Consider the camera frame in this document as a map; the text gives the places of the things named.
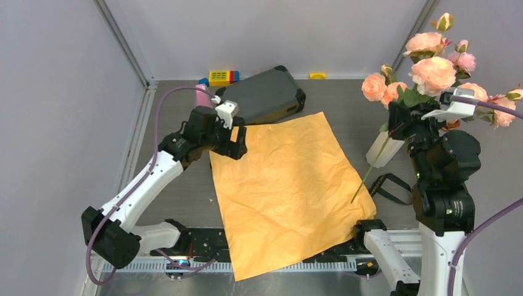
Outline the large peach rose stem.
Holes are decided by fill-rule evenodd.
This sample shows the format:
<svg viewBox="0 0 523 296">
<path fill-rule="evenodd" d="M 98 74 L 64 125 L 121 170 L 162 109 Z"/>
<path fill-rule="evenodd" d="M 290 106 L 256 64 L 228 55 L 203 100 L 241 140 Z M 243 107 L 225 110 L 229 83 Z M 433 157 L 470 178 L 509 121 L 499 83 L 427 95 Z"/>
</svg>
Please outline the large peach rose stem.
<svg viewBox="0 0 523 296">
<path fill-rule="evenodd" d="M 435 30 L 416 33 L 403 53 L 413 61 L 409 76 L 414 87 L 406 88 L 402 93 L 402 101 L 408 107 L 438 96 L 456 81 L 453 62 L 443 57 L 451 44 L 444 33 L 453 27 L 454 16 L 446 12 L 430 24 Z"/>
</svg>

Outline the orange flower bouquet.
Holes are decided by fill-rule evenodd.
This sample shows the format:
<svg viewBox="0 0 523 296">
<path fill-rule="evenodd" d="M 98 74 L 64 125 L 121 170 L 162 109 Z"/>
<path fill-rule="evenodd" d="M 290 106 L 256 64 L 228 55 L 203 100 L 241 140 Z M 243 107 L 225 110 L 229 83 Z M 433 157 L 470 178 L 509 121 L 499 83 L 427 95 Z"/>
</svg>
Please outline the orange flower bouquet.
<svg viewBox="0 0 523 296">
<path fill-rule="evenodd" d="M 324 113 L 248 126 L 239 160 L 210 154 L 236 281 L 317 255 L 354 236 L 376 205 Z"/>
</svg>

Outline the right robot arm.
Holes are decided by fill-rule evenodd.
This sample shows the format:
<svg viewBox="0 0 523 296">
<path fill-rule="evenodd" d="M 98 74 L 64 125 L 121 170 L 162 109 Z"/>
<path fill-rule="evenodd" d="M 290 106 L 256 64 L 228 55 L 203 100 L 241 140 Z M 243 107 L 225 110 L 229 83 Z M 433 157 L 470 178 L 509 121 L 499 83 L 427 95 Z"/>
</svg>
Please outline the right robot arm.
<svg viewBox="0 0 523 296">
<path fill-rule="evenodd" d="M 352 236 L 355 250 L 373 255 L 392 295 L 450 295 L 461 289 L 458 246 L 474 229 L 476 209 L 465 182 L 480 169 L 481 149 L 465 131 L 440 134 L 436 109 L 431 103 L 389 105 L 389 135 L 406 142 L 416 174 L 411 191 L 421 235 L 421 273 L 410 268 L 381 220 L 357 221 Z"/>
</svg>

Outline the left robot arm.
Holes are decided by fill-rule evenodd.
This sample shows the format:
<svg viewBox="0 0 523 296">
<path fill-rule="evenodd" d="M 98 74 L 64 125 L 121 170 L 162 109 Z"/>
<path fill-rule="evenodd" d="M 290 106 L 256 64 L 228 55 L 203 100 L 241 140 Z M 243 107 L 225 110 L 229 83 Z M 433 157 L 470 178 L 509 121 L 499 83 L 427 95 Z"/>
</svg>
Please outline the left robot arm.
<svg viewBox="0 0 523 296">
<path fill-rule="evenodd" d="M 149 163 L 113 199 L 101 208 L 88 207 L 81 215 L 83 235 L 89 252 L 95 252 L 114 268 L 122 269 L 137 255 L 156 249 L 184 254 L 189 239 L 173 220 L 137 226 L 144 210 L 206 151 L 239 160 L 246 152 L 246 128 L 238 127 L 231 140 L 236 103 L 226 101 L 215 108 L 195 107 L 177 132 L 163 138 Z"/>
</svg>

